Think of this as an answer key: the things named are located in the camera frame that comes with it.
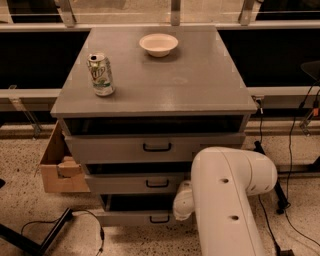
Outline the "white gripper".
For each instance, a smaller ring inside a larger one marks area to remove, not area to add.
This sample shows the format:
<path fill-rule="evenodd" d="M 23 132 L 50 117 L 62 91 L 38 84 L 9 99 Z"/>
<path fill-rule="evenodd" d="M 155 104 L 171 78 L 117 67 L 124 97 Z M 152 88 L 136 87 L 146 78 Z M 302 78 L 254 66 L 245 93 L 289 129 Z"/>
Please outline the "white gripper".
<path fill-rule="evenodd" d="M 173 215 L 178 221 L 187 220 L 194 212 L 193 190 L 190 180 L 183 181 L 173 201 Z"/>

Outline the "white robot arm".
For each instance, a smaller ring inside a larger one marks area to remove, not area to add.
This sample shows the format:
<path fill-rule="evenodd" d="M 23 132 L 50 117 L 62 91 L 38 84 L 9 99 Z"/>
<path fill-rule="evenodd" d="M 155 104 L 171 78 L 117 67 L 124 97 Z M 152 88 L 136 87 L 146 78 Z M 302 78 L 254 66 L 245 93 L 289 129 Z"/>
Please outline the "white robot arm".
<path fill-rule="evenodd" d="M 179 221 L 194 215 L 202 256 L 265 256 L 248 198 L 271 191 L 275 164 L 248 150 L 209 147 L 191 166 L 173 203 Z"/>

